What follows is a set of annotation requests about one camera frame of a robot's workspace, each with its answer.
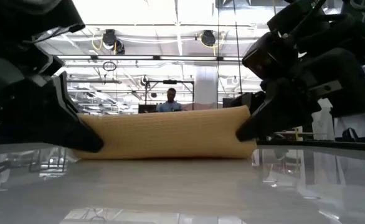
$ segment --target ceiling pipe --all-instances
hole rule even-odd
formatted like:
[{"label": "ceiling pipe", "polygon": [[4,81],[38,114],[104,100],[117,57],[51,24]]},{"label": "ceiling pipe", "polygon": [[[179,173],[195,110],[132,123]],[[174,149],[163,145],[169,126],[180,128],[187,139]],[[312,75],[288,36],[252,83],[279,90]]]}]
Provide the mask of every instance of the ceiling pipe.
[{"label": "ceiling pipe", "polygon": [[66,80],[69,83],[117,83],[121,84],[119,80]]},{"label": "ceiling pipe", "polygon": [[178,0],[174,0],[175,11],[176,11],[176,27],[177,27],[177,45],[179,55],[183,55],[183,42],[181,41],[181,30],[180,30],[180,20],[178,16]]},{"label": "ceiling pipe", "polygon": [[130,81],[134,84],[134,86],[137,88],[137,89],[140,89],[140,84],[127,72],[127,70],[123,69],[124,72],[123,74],[128,77],[130,79]]},{"label": "ceiling pipe", "polygon": [[[112,27],[115,26],[122,26],[122,27],[175,27],[175,24],[86,24],[85,27],[101,27],[102,29],[112,29]],[[226,25],[220,25],[220,24],[181,24],[180,26],[186,26],[186,27],[235,27],[235,24],[226,24]],[[245,27],[245,28],[256,28],[254,25],[238,25],[238,27]]]},{"label": "ceiling pipe", "polygon": [[[243,92],[258,92],[261,91],[260,87],[257,89],[245,89]],[[68,90],[69,93],[131,93],[131,90]],[[145,90],[136,90],[136,93],[145,93]],[[152,90],[151,93],[167,93],[167,90]],[[191,94],[190,91],[178,91],[178,93]],[[222,94],[239,94],[238,91],[223,91]]]},{"label": "ceiling pipe", "polygon": [[[148,11],[149,11],[149,12],[152,12],[153,10],[152,10],[151,6],[149,5],[148,0],[144,0],[144,1],[146,2],[146,5],[147,5],[147,7],[148,7]],[[154,28],[153,30],[154,30],[154,32],[155,32],[156,40],[158,41],[158,40],[159,40],[158,30],[157,30],[156,28]],[[158,46],[159,51],[161,52],[161,54],[163,54],[163,49],[162,49],[161,44],[160,44],[160,43],[156,43],[156,44],[157,44],[157,46]]]},{"label": "ceiling pipe", "polygon": [[[236,61],[219,61],[220,65],[237,65]],[[139,68],[161,68],[165,65],[197,65],[197,66],[210,66],[210,65],[217,65],[217,61],[196,61],[196,62],[163,62],[158,63],[156,65],[139,65]],[[102,68],[102,64],[84,64],[84,65],[77,65],[77,64],[65,64],[64,67],[67,68]],[[118,64],[118,68],[136,68],[136,65],[123,65]]]},{"label": "ceiling pipe", "polygon": [[[136,41],[153,41],[153,42],[156,42],[156,41],[159,41],[159,42],[162,42],[162,41],[176,41],[177,42],[177,39],[174,39],[172,37],[159,37],[159,38],[151,38],[151,37],[145,37],[145,36],[139,36],[139,35],[118,35],[119,38],[121,39],[136,39]],[[74,41],[74,42],[84,42],[84,41],[92,41],[92,40],[100,40],[102,37],[101,36],[95,36],[95,37],[87,37],[85,35],[71,35],[69,37],[69,39],[71,41]],[[248,40],[253,40],[253,41],[256,41],[260,38],[259,37],[243,37],[243,38],[240,38],[239,40],[240,41],[248,41]],[[62,38],[59,38],[59,37],[54,37],[54,38],[51,38],[51,40],[63,40]],[[189,35],[189,36],[181,36],[181,40],[195,40],[194,36],[193,35]]]}]

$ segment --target cable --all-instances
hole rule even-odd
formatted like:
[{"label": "cable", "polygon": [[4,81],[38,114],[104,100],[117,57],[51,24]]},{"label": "cable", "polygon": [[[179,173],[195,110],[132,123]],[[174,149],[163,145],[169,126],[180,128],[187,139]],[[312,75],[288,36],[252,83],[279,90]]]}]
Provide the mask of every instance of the cable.
[{"label": "cable", "polygon": [[69,32],[69,30],[65,30],[65,29],[59,27],[57,30],[55,30],[51,35],[49,35],[47,37],[44,37],[42,39],[40,39],[40,37],[39,37],[37,40],[34,40],[33,38],[32,38],[32,40],[23,40],[23,43],[25,43],[25,44],[36,44],[36,43],[51,39],[53,37],[56,37],[58,35],[66,34],[67,32]]},{"label": "cable", "polygon": [[[123,41],[131,42],[131,43],[138,43],[138,44],[169,44],[169,43],[177,42],[176,40],[173,40],[173,41],[170,40],[168,42],[144,42],[144,41],[126,40],[124,38],[123,39],[119,38],[119,39],[123,40]],[[242,40],[242,41],[240,41],[241,44],[251,44],[251,43],[254,43],[254,42],[256,42],[256,40]],[[221,44],[236,44],[236,43],[235,43],[235,41],[234,42],[228,42],[226,40],[223,40],[223,42],[221,42],[219,45],[221,45]]]},{"label": "cable", "polygon": [[274,7],[274,16],[277,15],[277,7],[275,6],[275,0],[272,0],[272,4]]},{"label": "cable", "polygon": [[212,47],[207,46],[206,44],[203,43],[202,41],[202,34],[199,35],[199,41],[201,41],[202,45],[207,47],[207,48],[212,48],[213,49],[213,55],[216,56],[216,48],[218,48],[224,41],[224,36],[221,37],[221,42],[218,43],[218,45],[213,45]]},{"label": "cable", "polygon": [[[218,8],[217,10],[218,13],[218,18],[217,18],[217,35],[220,35],[220,8]],[[217,56],[220,56],[220,48],[217,48]],[[217,101],[219,99],[219,83],[221,84],[222,89],[225,92],[224,86],[221,83],[220,80],[220,73],[219,73],[219,67],[220,67],[220,60],[217,60],[217,89],[216,89],[216,93],[217,93]]]},{"label": "cable", "polygon": [[100,77],[100,80],[102,80],[102,77],[101,77],[101,72],[100,72],[100,69],[95,69],[94,70],[97,72],[98,76]]},{"label": "cable", "polygon": [[[115,69],[115,71],[116,71],[116,80],[118,80],[118,65],[119,65],[119,61],[116,60],[116,69]],[[115,84],[115,90],[117,90],[117,89],[118,89],[118,84],[116,83]],[[116,104],[118,103],[118,100],[119,100],[118,97],[119,97],[118,92],[116,91]]]},{"label": "cable", "polygon": [[123,41],[127,41],[127,42],[131,42],[131,43],[138,43],[138,44],[172,44],[172,43],[176,43],[178,42],[177,40],[168,40],[168,41],[163,41],[163,42],[148,42],[148,41],[145,41],[145,40],[129,40],[129,39],[124,39],[124,38],[118,38],[120,40],[123,40]]},{"label": "cable", "polygon": [[239,41],[238,41],[238,23],[237,23],[237,11],[235,9],[235,0],[234,2],[234,15],[235,15],[235,33],[237,35],[237,51],[238,51],[238,68],[239,68],[239,87],[240,87],[240,94],[242,94],[242,75],[240,72],[240,54],[239,54]]},{"label": "cable", "polygon": [[[125,40],[125,41],[143,41],[143,42],[154,42],[154,43],[173,43],[173,42],[177,42],[178,40],[151,40],[151,39],[136,39],[136,38],[128,38],[128,37],[119,37],[120,40]],[[195,38],[185,38],[185,39],[181,39],[181,41],[186,41],[186,40],[195,40]]]},{"label": "cable", "polygon": [[356,10],[365,11],[365,6],[355,3],[354,0],[350,0],[350,5]]},{"label": "cable", "polygon": [[347,14],[322,15],[314,17],[314,21],[338,21],[335,25],[327,30],[317,32],[297,40],[296,45],[302,51],[314,50],[317,44],[327,42],[336,42],[341,36],[347,33],[355,25],[354,17]]},{"label": "cable", "polygon": [[[97,32],[96,31],[94,31],[93,32],[93,38],[95,38],[95,34],[96,34]],[[101,43],[100,43],[100,47],[96,47],[95,46],[95,44],[94,44],[94,39],[92,39],[91,40],[91,44],[93,45],[93,48],[95,49],[95,50],[101,50],[101,47],[102,47],[102,39],[103,39],[103,34],[101,35]]]},{"label": "cable", "polygon": [[290,32],[291,38],[293,40],[296,39],[297,33],[299,33],[300,29],[310,21],[310,19],[321,9],[322,5],[325,3],[326,0],[319,0],[317,4],[314,6],[314,8],[310,11],[310,13],[307,14],[307,16],[300,21],[300,23]]}]

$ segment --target glossy table surface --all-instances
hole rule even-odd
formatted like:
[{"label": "glossy table surface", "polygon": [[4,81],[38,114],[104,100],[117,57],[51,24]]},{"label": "glossy table surface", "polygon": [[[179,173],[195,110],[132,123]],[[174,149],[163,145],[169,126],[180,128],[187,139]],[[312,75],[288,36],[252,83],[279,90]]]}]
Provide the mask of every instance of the glossy table surface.
[{"label": "glossy table surface", "polygon": [[76,161],[0,147],[0,223],[365,223],[365,151],[261,146],[253,161]]}]

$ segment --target man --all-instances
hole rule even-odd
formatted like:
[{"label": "man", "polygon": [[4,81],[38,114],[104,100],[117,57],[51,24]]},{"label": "man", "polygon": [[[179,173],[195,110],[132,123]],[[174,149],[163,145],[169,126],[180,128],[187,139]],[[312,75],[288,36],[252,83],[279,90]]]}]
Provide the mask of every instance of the man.
[{"label": "man", "polygon": [[170,88],[168,90],[168,100],[159,105],[158,112],[172,112],[172,111],[181,111],[183,108],[181,104],[175,102],[174,98],[176,97],[176,90],[174,88]]}]

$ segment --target black cable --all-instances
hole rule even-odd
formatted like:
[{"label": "black cable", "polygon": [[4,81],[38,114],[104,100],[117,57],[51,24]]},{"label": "black cable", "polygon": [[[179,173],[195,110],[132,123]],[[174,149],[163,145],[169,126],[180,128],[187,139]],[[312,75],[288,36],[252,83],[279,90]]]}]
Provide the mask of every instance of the black cable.
[{"label": "black cable", "polygon": [[237,51],[238,51],[238,68],[239,68],[239,86],[240,86],[240,94],[242,94],[242,76],[240,73],[240,54],[239,54],[239,41],[238,41],[238,23],[237,23],[237,11],[235,10],[235,0],[234,2],[234,15],[235,15],[235,33],[237,35]]},{"label": "black cable", "polygon": [[[220,8],[217,12],[219,14],[219,17],[218,17],[218,21],[217,21],[217,33],[218,33],[218,40],[220,41]],[[219,74],[219,66],[220,66],[220,60],[219,60],[219,57],[220,57],[220,47],[217,48],[217,109],[219,109],[219,82],[220,82],[220,74]]]},{"label": "black cable", "polygon": [[[116,80],[118,80],[118,65],[119,65],[119,61],[117,60],[116,61]],[[115,84],[115,90],[117,90],[117,88],[118,88],[118,84],[116,83]],[[116,104],[118,103],[118,91],[116,91]]]},{"label": "black cable", "polygon": [[314,17],[314,22],[334,21],[337,22],[333,27],[315,34],[302,37],[297,40],[297,47],[301,51],[309,51],[318,48],[323,42],[335,43],[340,41],[349,30],[355,25],[356,20],[348,14],[333,14]]},{"label": "black cable", "polygon": [[350,0],[350,5],[356,10],[365,11],[365,6],[355,3],[354,0]]},{"label": "black cable", "polygon": [[93,69],[97,72],[98,76],[100,77],[100,80],[102,80],[100,69],[99,68],[98,69],[93,68]]},{"label": "black cable", "polygon": [[310,11],[310,13],[308,13],[307,16],[302,19],[300,23],[290,32],[290,36],[291,38],[293,38],[293,40],[296,39],[295,36],[299,33],[300,29],[304,27],[308,23],[308,21],[310,21],[311,18],[321,9],[325,1],[326,0],[319,0],[314,8]]}]

